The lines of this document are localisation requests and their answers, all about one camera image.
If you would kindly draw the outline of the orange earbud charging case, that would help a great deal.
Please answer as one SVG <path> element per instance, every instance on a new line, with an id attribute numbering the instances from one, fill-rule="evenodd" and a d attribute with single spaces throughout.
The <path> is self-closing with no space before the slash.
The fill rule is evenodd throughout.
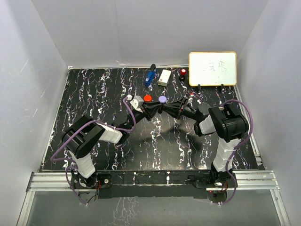
<path id="1" fill-rule="evenodd" d="M 144 100 L 145 102 L 150 102 L 150 101 L 152 101 L 152 96 L 151 96 L 151 95 L 145 95 L 145 96 L 143 97 L 143 100 Z"/>

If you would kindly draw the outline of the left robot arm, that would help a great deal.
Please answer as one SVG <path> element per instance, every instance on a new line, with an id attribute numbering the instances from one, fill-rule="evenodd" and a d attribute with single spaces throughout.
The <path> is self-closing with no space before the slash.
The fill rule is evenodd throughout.
<path id="1" fill-rule="evenodd" d="M 156 113 L 162 113 L 165 102 L 145 102 L 140 96 L 132 99 L 126 97 L 123 102 L 128 109 L 128 116 L 120 125 L 108 125 L 101 121 L 82 116 L 62 136 L 63 147 L 66 147 L 75 161 L 78 182 L 92 188 L 97 183 L 96 169 L 92 161 L 91 150 L 98 141 L 120 144 L 126 141 L 143 118 L 151 120 Z"/>

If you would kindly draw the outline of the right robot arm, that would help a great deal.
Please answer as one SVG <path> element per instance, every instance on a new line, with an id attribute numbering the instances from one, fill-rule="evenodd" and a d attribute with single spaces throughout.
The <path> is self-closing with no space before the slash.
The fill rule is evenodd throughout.
<path id="1" fill-rule="evenodd" d="M 247 119 L 233 105 L 234 103 L 246 107 L 243 102 L 231 99 L 218 107 L 201 103 L 194 108 L 185 97 L 162 104 L 162 110 L 176 119 L 185 116 L 195 120 L 194 131 L 199 137 L 217 134 L 218 147 L 209 176 L 209 183 L 216 187 L 222 186 L 229 178 L 235 179 L 232 174 L 235 152 L 238 147 L 247 143 L 253 131 L 251 114 L 248 114 L 249 119 Z"/>

